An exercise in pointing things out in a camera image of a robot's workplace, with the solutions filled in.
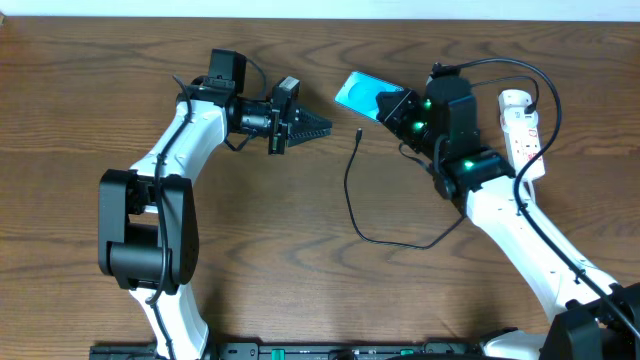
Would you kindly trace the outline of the Galaxy smartphone with cyan screen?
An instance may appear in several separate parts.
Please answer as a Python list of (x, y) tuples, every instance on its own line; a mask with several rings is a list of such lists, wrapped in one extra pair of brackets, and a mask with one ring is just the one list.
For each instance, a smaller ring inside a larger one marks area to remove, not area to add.
[(381, 92), (401, 91), (403, 88), (399, 85), (359, 71), (353, 71), (334, 97), (334, 101), (373, 122), (377, 122), (379, 109), (376, 96)]

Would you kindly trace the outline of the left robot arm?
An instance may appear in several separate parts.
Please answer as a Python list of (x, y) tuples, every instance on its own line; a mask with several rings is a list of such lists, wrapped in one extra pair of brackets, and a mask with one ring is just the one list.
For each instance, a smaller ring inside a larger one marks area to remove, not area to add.
[(198, 310), (191, 280), (199, 256), (193, 185), (230, 134), (265, 138), (271, 155), (330, 135), (330, 121), (298, 102), (288, 76), (259, 98), (243, 95), (251, 60), (213, 49), (207, 74), (181, 83), (175, 116), (153, 148), (99, 183), (98, 264), (142, 307), (149, 345), (96, 345), (92, 359), (215, 359), (216, 343)]

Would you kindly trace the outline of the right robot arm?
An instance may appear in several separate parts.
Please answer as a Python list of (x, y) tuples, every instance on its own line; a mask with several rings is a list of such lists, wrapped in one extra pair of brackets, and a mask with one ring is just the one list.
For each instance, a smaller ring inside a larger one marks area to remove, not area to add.
[(504, 252), (528, 283), (551, 326), (479, 343), (488, 359), (636, 359), (639, 287), (621, 286), (583, 256), (522, 185), (525, 174), (482, 144), (477, 103), (460, 66), (435, 64), (423, 95), (376, 96), (378, 121), (427, 156), (440, 195)]

